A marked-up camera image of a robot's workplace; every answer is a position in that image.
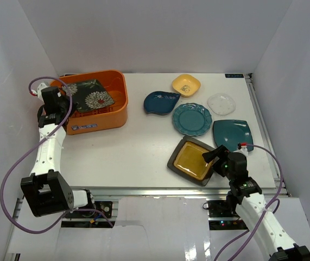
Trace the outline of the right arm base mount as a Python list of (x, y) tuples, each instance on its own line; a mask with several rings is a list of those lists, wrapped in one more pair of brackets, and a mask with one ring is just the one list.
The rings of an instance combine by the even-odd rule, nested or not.
[(210, 231), (246, 230), (244, 221), (233, 212), (225, 200), (210, 200), (202, 205), (208, 213)]

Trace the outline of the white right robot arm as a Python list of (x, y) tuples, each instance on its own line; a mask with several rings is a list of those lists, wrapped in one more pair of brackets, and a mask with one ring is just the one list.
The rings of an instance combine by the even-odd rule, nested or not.
[(273, 203), (280, 203), (280, 192), (277, 191), (267, 201), (260, 186), (249, 176), (246, 156), (248, 147), (247, 143), (239, 143), (237, 150), (230, 152), (221, 145), (203, 153), (204, 161), (210, 163), (217, 174), (229, 180), (227, 212), (231, 216), (239, 216), (248, 229), (248, 238), (230, 260), (235, 260), (251, 239), (256, 240), (264, 260), (310, 260), (307, 246), (298, 245), (288, 235), (271, 209)]

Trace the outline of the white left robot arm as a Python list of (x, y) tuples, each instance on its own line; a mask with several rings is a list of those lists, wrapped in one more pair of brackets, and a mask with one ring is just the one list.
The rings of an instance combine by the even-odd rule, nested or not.
[(35, 217), (77, 209), (84, 217), (94, 214), (96, 204), (89, 190), (72, 190), (61, 174), (61, 151), (66, 137), (63, 127), (69, 98), (57, 86), (41, 83), (37, 95), (40, 145), (30, 176), (21, 179), (21, 190)]

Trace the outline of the yellow brown square plate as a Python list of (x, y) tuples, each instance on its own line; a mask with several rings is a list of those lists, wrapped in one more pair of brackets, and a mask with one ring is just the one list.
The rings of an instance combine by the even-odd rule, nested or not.
[(214, 170), (213, 162), (205, 162), (203, 154), (213, 150), (208, 144), (185, 135), (173, 151), (167, 167), (185, 180), (204, 187)]

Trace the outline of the black floral square plate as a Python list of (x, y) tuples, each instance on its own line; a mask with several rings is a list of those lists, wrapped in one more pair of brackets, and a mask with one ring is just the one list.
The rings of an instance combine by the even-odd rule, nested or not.
[(75, 109), (79, 113), (88, 113), (115, 103), (97, 79), (67, 84), (67, 87), (63, 85), (62, 89), (65, 93), (69, 90)]

